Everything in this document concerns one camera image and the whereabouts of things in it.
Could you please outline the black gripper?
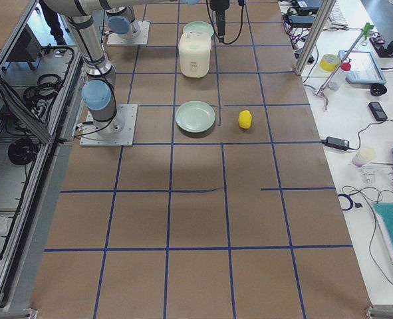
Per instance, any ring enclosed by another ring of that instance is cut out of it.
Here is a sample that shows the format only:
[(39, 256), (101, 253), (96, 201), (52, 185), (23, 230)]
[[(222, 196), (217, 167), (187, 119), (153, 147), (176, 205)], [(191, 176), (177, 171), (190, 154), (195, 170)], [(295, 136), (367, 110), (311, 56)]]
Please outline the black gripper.
[(225, 12), (228, 10), (228, 0), (210, 0), (209, 7), (215, 12), (217, 19), (215, 25), (217, 27), (218, 37), (225, 36)]

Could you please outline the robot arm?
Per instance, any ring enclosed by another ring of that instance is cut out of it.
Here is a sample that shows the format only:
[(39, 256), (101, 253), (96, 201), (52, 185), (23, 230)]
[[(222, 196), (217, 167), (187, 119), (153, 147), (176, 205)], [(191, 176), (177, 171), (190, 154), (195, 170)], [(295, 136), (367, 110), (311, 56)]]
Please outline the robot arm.
[(116, 71), (104, 51), (102, 40), (94, 26), (93, 12), (104, 10), (108, 24), (117, 35), (135, 38), (140, 27), (135, 20), (135, 5), (150, 4), (151, 1), (47, 1), (54, 12), (66, 17), (78, 49), (84, 60), (84, 71), (88, 82), (81, 91), (82, 101), (92, 116), (94, 126), (89, 132), (77, 134), (75, 138), (100, 141), (103, 138), (133, 134), (137, 106), (116, 103), (114, 85)]
[[(106, 11), (108, 17), (108, 26), (113, 33), (124, 39), (136, 38), (141, 33), (141, 28), (136, 20), (132, 7), (119, 7)], [(214, 29), (210, 23), (203, 21), (194, 21), (188, 23), (184, 29), (184, 33), (199, 32), (207, 33), (213, 36)]]

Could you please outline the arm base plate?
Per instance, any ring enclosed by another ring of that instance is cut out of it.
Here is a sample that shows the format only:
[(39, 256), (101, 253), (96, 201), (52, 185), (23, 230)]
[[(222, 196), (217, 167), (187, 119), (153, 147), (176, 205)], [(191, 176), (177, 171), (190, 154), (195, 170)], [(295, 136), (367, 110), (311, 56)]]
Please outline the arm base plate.
[(82, 147), (132, 147), (138, 113), (137, 104), (117, 104), (116, 116), (111, 122), (102, 124), (94, 121), (88, 111), (86, 121), (92, 124), (85, 125), (80, 146)]
[(133, 47), (148, 43), (150, 22), (134, 20), (130, 22), (125, 17), (114, 19), (108, 23), (110, 33), (107, 45)]

